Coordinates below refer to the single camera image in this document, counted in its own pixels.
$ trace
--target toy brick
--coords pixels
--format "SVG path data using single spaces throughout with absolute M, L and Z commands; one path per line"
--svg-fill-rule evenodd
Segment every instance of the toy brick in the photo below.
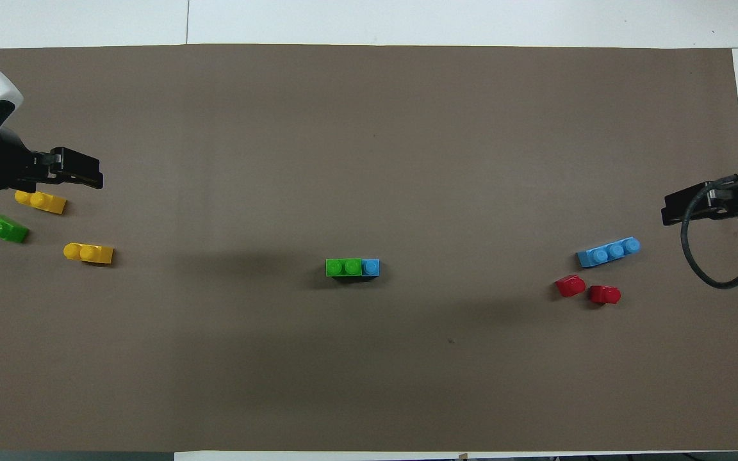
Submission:
M 600 304 L 616 304 L 619 302 L 623 294 L 620 293 L 616 286 L 595 285 L 589 291 L 591 301 Z
M 362 259 L 361 268 L 364 277 L 378 277 L 381 274 L 380 259 Z
M 554 284 L 559 289 L 560 295 L 566 298 L 586 291 L 586 283 L 579 275 L 568 275 L 555 281 Z
M 7 216 L 0 215 L 0 239 L 21 243 L 27 236 L 27 228 Z
M 29 193 L 17 190 L 13 198 L 15 198 L 15 201 L 20 202 L 20 204 L 56 214 L 61 214 L 64 211 L 65 204 L 67 203 L 66 198 L 57 197 L 44 192 Z
M 363 263 L 360 257 L 326 260 L 326 277 L 360 277 Z
M 587 249 L 586 251 L 577 252 L 577 257 L 580 259 L 580 265 L 583 268 L 592 268 L 609 261 L 621 259 L 629 254 L 634 254 L 639 251 L 639 240 L 634 237 L 628 237 L 627 239 L 617 240 L 610 244 L 600 245 L 596 248 Z
M 64 255 L 73 261 L 84 261 L 86 263 L 112 263 L 112 247 L 102 245 L 86 245 L 69 243 L 64 247 Z

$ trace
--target black cable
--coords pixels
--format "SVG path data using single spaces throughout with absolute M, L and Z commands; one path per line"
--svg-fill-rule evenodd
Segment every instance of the black cable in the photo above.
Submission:
M 694 255 L 691 254 L 691 247 L 689 247 L 688 245 L 688 224 L 689 222 L 691 222 L 691 214 L 694 213 L 696 206 L 703 198 L 705 198 L 705 195 L 708 192 L 710 192 L 711 190 L 719 189 L 720 187 L 724 186 L 724 184 L 730 184 L 737 180 L 738 176 L 733 175 L 720 178 L 716 181 L 712 181 L 708 184 L 708 186 L 703 187 L 700 192 L 697 192 L 694 198 L 692 198 L 691 201 L 688 202 L 688 208 L 685 210 L 685 215 L 682 216 L 682 230 L 680 230 L 680 240 L 682 240 L 682 253 L 685 254 L 685 259 L 688 260 L 688 265 L 691 266 L 691 269 L 694 271 L 694 273 L 697 274 L 697 276 L 702 279 L 703 282 L 718 289 L 728 289 L 738 286 L 738 275 L 736 275 L 735 278 L 729 281 L 716 281 L 709 277 L 709 275 L 706 274 L 702 269 L 700 269 L 700 265 L 696 263 L 696 260 L 694 260 Z

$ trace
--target red toy brick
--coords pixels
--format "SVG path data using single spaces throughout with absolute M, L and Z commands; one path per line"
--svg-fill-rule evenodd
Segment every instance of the red toy brick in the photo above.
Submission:
M 555 281 L 554 284 L 557 285 L 560 295 L 563 295 L 566 298 L 586 291 L 586 283 L 579 277 L 579 275 L 568 275 L 567 277 L 563 277 L 562 279 Z
M 595 285 L 591 287 L 591 300 L 595 303 L 616 304 L 621 297 L 621 293 L 616 286 Z

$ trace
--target brown table surface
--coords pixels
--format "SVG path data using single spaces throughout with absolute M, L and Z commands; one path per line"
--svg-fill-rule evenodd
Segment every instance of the brown table surface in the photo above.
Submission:
M 0 50 L 102 161 L 0 240 L 0 449 L 738 449 L 738 288 L 662 196 L 738 172 L 730 50 Z M 694 251 L 738 271 L 738 224 Z M 641 253 L 574 253 L 635 236 Z M 112 266 L 62 255 L 113 245 Z M 326 257 L 380 257 L 344 284 Z M 560 298 L 579 273 L 616 306 Z

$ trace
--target yellow toy brick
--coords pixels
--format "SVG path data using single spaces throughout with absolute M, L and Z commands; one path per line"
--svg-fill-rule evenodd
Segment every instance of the yellow toy brick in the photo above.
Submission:
M 64 210 L 64 205 L 67 203 L 66 198 L 44 192 L 29 193 L 17 190 L 14 198 L 15 201 L 20 202 L 22 205 L 28 205 L 29 207 L 56 214 L 61 214 Z
M 64 255 L 73 261 L 86 263 L 112 263 L 112 247 L 102 245 L 86 245 L 70 242 L 64 247 Z

